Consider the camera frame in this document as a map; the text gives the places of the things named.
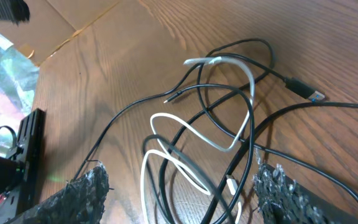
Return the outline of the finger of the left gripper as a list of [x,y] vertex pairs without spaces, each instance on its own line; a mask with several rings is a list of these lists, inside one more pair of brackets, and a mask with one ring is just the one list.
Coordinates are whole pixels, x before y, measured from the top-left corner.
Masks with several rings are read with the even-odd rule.
[[0,0],[0,21],[28,22],[30,11],[24,0]]

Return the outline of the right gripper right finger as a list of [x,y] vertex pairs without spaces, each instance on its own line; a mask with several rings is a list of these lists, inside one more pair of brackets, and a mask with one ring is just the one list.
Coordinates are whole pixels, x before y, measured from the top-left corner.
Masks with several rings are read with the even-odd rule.
[[286,176],[281,166],[259,165],[253,181],[264,223],[358,223],[358,218]]

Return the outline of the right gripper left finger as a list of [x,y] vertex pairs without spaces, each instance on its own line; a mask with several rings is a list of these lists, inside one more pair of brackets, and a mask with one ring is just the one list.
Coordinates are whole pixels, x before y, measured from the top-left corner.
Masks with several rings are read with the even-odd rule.
[[99,223],[109,192],[109,176],[103,164],[66,184],[48,199],[9,220],[9,224]]

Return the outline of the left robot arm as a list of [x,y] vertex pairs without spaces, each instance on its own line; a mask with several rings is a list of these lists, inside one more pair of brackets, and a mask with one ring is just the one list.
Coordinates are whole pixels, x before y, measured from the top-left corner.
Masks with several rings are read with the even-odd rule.
[[[28,5],[23,0],[0,0],[0,21],[16,24],[30,19]],[[0,157],[0,194],[21,183],[25,165],[22,161]]]

